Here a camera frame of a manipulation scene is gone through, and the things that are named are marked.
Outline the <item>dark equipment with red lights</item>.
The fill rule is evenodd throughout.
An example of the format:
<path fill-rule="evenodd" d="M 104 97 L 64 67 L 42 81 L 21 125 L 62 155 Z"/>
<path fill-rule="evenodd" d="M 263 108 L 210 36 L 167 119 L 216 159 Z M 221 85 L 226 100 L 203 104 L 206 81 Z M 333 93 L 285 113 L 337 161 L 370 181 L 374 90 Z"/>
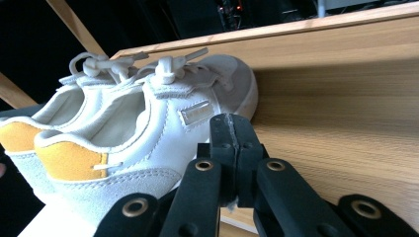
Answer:
<path fill-rule="evenodd" d="M 214 0 L 222 28 L 225 32 L 241 28 L 242 4 L 239 0 Z"/>

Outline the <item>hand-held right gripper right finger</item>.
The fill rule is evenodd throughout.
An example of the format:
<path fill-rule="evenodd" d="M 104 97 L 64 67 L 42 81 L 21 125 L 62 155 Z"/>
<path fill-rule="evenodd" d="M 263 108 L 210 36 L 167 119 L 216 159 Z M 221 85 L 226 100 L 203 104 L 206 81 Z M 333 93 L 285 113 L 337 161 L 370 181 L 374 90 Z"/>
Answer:
<path fill-rule="evenodd" d="M 252 207 L 257 193 L 258 163 L 264 158 L 265 148 L 249 119 L 232 116 L 233 141 L 238 146 L 235 165 L 235 191 L 239 207 Z"/>

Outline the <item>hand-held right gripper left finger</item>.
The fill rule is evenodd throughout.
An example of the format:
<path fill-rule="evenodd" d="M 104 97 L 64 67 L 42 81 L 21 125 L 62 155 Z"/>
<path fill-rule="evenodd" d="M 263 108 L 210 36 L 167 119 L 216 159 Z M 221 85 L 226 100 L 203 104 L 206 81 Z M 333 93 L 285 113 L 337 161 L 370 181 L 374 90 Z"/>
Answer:
<path fill-rule="evenodd" d="M 198 145 L 198 158 L 209 158 L 221 165 L 221 206 L 233 208 L 236 203 L 234 126 L 232 114 L 214 116 L 209 121 L 209 141 Z"/>

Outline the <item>white sneaker with yellow heel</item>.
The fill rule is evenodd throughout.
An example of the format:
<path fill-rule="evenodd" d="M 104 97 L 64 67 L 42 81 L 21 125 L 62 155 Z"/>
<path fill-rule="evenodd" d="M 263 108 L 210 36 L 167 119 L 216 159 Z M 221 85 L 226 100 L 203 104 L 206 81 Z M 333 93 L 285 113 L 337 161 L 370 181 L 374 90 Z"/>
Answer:
<path fill-rule="evenodd" d="M 252 69 L 204 49 L 165 56 L 117 87 L 96 115 L 67 131 L 46 130 L 35 150 L 58 195 L 97 225 L 134 193 L 161 198 L 175 189 L 219 114 L 252 118 Z"/>
<path fill-rule="evenodd" d="M 53 201 L 56 191 L 35 152 L 35 136 L 44 130 L 68 131 L 92 118 L 108 100 L 106 93 L 131 79 L 137 72 L 134 63 L 147 57 L 144 52 L 118 59 L 82 52 L 69 62 L 70 74 L 59 80 L 61 86 L 39 111 L 0 118 L 0 145 L 41 202 Z"/>

